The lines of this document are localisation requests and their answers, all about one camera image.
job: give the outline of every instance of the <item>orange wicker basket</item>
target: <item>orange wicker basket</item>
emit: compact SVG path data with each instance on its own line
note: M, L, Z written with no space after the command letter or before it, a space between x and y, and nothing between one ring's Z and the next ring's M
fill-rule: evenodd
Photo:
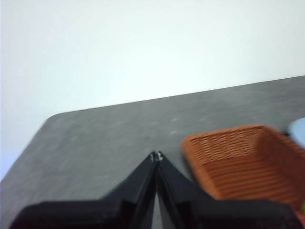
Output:
M299 209L305 150L265 125L195 134L183 150L201 187L217 199L266 198Z

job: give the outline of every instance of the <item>gray table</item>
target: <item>gray table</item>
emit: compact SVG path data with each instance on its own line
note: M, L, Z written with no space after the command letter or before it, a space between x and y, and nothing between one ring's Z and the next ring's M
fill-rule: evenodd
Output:
M284 131L304 116L304 76L57 114L1 182L1 228L28 204L100 198L154 149L191 178L180 149L187 135L254 123Z

